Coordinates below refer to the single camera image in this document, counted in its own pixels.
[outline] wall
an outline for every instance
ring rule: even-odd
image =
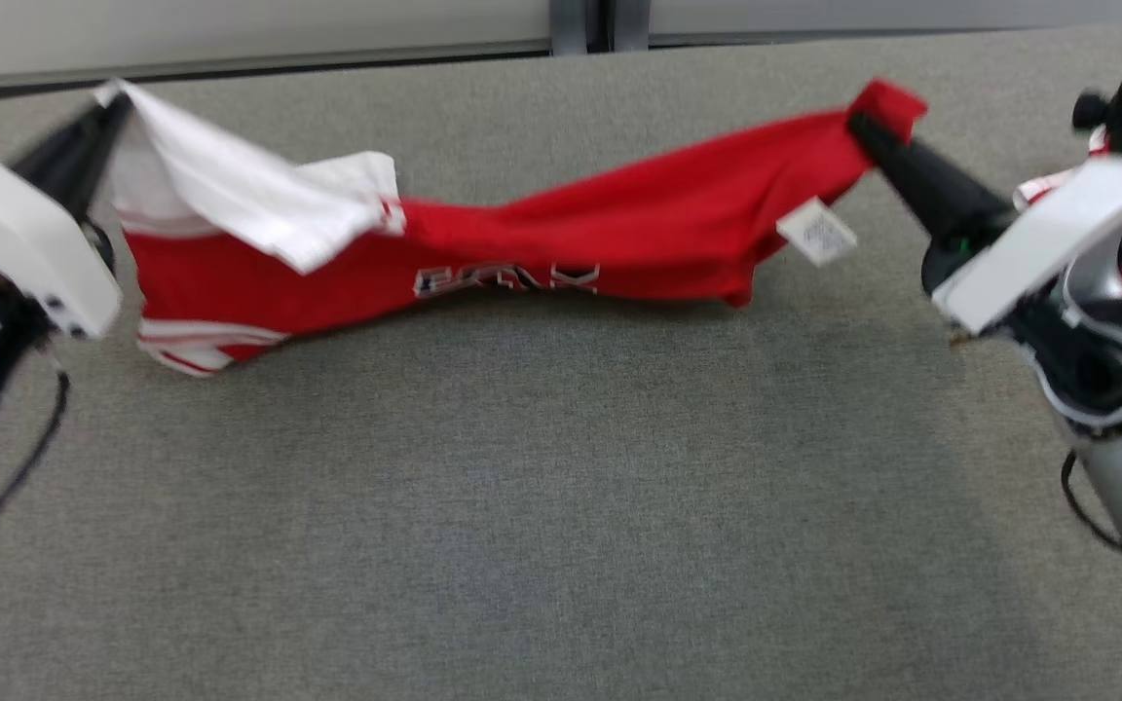
[[[1122,0],[652,0],[653,35],[1064,26],[1122,19]]]
[[[548,36],[548,0],[0,0],[0,83],[246,57],[544,48]]]

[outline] gray table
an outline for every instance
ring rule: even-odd
[[[1082,156],[1122,28],[157,85],[296,160],[380,148],[499,203],[854,96],[1010,188]],[[0,103],[0,155],[80,94]],[[1122,698],[1122,562],[997,345],[948,350],[884,183],[857,255],[756,301],[458,298],[210,380],[62,344],[62,440],[0,522],[0,698]],[[44,421],[22,368],[0,482]]]

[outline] clothing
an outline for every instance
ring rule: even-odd
[[[775,222],[813,196],[833,203],[873,167],[846,131],[850,110],[907,139],[926,105],[876,81],[846,110],[756,126],[499,207],[380,194],[383,227],[309,271],[200,214],[157,218],[130,211],[148,196],[117,196],[146,298],[139,344],[205,376],[286,338],[481,285],[744,306],[757,264],[785,245]]]

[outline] cable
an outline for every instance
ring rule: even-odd
[[[102,257],[102,262],[107,265],[107,269],[111,270],[111,276],[114,276],[114,248],[111,248],[111,237],[107,236],[105,231],[102,231],[102,227],[93,223],[91,219],[85,219],[85,225],[93,231],[93,249],[98,251],[98,255]]]
[[[1059,474],[1059,481],[1064,483],[1064,498],[1067,498],[1067,505],[1073,507],[1073,514],[1076,514],[1076,518],[1089,527],[1089,532],[1094,534],[1094,537],[1109,547],[1113,547],[1119,553],[1122,553],[1122,543],[1119,542],[1119,538],[1105,532],[1103,527],[1100,527],[1094,520],[1094,516],[1087,515],[1085,507],[1082,506],[1082,502],[1077,501],[1076,494],[1073,492],[1074,468],[1076,468],[1076,450],[1067,454],[1067,458],[1064,460],[1064,469],[1060,470]]]
[[[58,388],[55,391],[55,408],[49,414],[49,421],[46,423],[46,431],[37,439],[36,445],[34,445],[33,453],[28,455],[27,461],[24,461],[22,465],[19,465],[15,474],[11,477],[11,482],[8,482],[6,487],[0,491],[0,513],[8,505],[8,501],[15,497],[19,488],[24,487],[24,483],[28,479],[28,476],[33,473],[33,469],[37,467],[37,462],[40,462],[40,458],[45,455],[46,449],[49,448],[49,442],[58,433],[58,426],[63,422],[63,413],[67,409],[67,394],[71,391],[72,380],[67,377],[67,373],[62,369],[57,368],[58,377]]]

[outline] white tag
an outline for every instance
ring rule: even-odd
[[[843,219],[816,196],[779,219],[779,233],[818,268],[850,253],[859,243]]]

